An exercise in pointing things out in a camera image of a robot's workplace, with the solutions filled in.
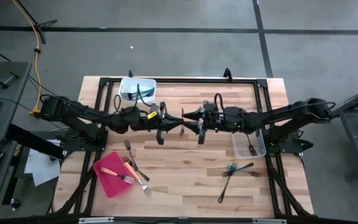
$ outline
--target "white paper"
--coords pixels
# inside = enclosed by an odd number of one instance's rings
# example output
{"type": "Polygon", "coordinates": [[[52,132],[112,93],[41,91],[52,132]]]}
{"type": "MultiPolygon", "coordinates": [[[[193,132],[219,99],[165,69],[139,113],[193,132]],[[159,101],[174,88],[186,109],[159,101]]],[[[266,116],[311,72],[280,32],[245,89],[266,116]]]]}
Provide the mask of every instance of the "white paper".
{"type": "MultiPolygon", "coordinates": [[[[48,140],[56,145],[60,144],[59,140],[48,140]]],[[[51,161],[49,156],[36,150],[30,149],[29,157],[24,168],[25,174],[32,174],[34,185],[38,186],[46,181],[52,180],[60,175],[59,160],[51,161]]]]}

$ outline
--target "pink plastic tray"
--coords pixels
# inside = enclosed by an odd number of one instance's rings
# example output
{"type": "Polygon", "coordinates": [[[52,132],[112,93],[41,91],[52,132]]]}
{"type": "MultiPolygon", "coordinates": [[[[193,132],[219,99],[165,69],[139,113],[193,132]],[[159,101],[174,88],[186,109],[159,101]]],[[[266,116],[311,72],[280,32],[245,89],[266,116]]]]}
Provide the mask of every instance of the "pink plastic tray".
{"type": "Polygon", "coordinates": [[[100,168],[102,167],[105,167],[120,175],[129,174],[122,164],[118,153],[116,152],[110,153],[108,156],[93,164],[93,169],[96,172],[98,179],[102,183],[104,192],[106,193],[107,197],[112,198],[131,186],[131,184],[122,181],[119,177],[101,172],[100,168]]]}

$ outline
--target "desk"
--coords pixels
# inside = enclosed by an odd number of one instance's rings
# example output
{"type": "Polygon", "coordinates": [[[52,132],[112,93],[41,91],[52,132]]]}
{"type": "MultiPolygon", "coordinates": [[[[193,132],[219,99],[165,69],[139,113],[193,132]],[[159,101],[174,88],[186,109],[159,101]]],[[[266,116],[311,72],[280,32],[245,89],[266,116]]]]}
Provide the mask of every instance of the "desk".
{"type": "Polygon", "coordinates": [[[5,192],[2,201],[3,205],[9,205],[17,182],[16,169],[21,155],[20,153],[15,157],[13,155],[17,142],[22,146],[31,147],[58,159],[63,158],[62,148],[11,124],[17,109],[17,103],[20,102],[29,77],[30,68],[31,64],[28,62],[0,62],[0,79],[2,82],[10,78],[12,73],[19,77],[17,80],[10,82],[8,88],[0,88],[0,146],[5,139],[11,141],[1,149],[5,152],[5,156],[0,166],[0,193],[10,166],[14,167],[7,189],[2,190],[2,192],[5,192]]]}
{"type": "MultiPolygon", "coordinates": [[[[84,77],[79,97],[84,105],[94,106],[99,79],[100,77],[84,77]]],[[[283,79],[271,78],[267,81],[272,107],[286,106],[288,100],[283,79]]],[[[113,96],[118,88],[119,83],[115,83],[113,96]]],[[[256,111],[254,88],[250,84],[157,83],[156,101],[165,101],[168,112],[180,117],[181,108],[194,111],[201,106],[203,100],[213,101],[217,92],[222,94],[225,106],[236,105],[247,111],[256,111]]],[[[92,215],[231,218],[274,216],[264,158],[237,160],[239,166],[252,161],[255,164],[252,170],[262,172],[264,176],[251,177],[236,173],[230,180],[223,203],[219,204],[218,197],[226,182],[221,173],[235,159],[230,134],[208,131],[205,143],[198,145],[198,137],[190,130],[185,129],[182,138],[179,137],[179,131],[180,127],[177,127],[166,134],[163,146],[157,144],[155,131],[128,131],[125,134],[110,131],[102,157],[113,151],[121,156],[129,156],[122,142],[128,139],[139,169],[150,177],[147,185],[153,193],[151,197],[146,197],[135,184],[127,192],[107,198],[97,181],[92,215]]],[[[301,161],[294,155],[284,154],[282,157],[288,188],[302,206],[313,213],[301,161]]],[[[68,200],[78,185],[83,158],[84,152],[74,152],[63,163],[53,203],[56,210],[68,200]]],[[[82,207],[85,206],[88,188],[85,192],[82,207]]],[[[278,190],[277,194],[280,208],[284,211],[281,191],[278,190]]]]}

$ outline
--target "yellow cable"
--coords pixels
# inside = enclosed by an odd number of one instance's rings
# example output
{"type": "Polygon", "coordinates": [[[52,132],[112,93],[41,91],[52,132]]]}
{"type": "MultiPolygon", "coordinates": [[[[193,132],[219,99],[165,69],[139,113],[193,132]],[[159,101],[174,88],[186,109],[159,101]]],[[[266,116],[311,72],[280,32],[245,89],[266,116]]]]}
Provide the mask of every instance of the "yellow cable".
{"type": "Polygon", "coordinates": [[[27,21],[29,22],[32,30],[34,31],[35,34],[35,38],[37,39],[37,48],[35,49],[35,74],[37,74],[37,79],[38,79],[38,97],[37,97],[37,102],[32,110],[32,113],[30,112],[30,114],[34,114],[34,113],[39,113],[40,110],[38,108],[38,105],[40,103],[40,96],[41,96],[41,79],[40,79],[40,74],[38,73],[38,57],[39,57],[39,50],[40,50],[40,39],[38,37],[38,33],[36,31],[36,29],[34,28],[34,25],[32,24],[32,22],[30,21],[29,17],[27,16],[27,14],[22,10],[22,8],[18,5],[18,3],[16,3],[15,0],[12,0],[12,2],[16,5],[16,7],[20,10],[20,12],[24,15],[25,19],[27,19],[27,21]]]}

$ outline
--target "fork with orange handle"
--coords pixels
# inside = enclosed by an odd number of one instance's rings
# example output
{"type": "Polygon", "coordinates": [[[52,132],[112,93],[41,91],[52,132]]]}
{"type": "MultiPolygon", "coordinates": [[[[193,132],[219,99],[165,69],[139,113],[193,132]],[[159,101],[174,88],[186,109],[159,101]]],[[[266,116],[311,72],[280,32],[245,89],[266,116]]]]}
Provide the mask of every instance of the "fork with orange handle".
{"type": "Polygon", "coordinates": [[[129,165],[127,162],[124,163],[125,168],[135,177],[135,179],[137,179],[137,181],[139,181],[140,186],[142,186],[142,190],[144,191],[144,193],[146,195],[151,195],[152,191],[149,189],[149,187],[145,184],[143,184],[143,182],[140,180],[140,178],[137,176],[135,170],[131,167],[131,165],[129,165]]]}

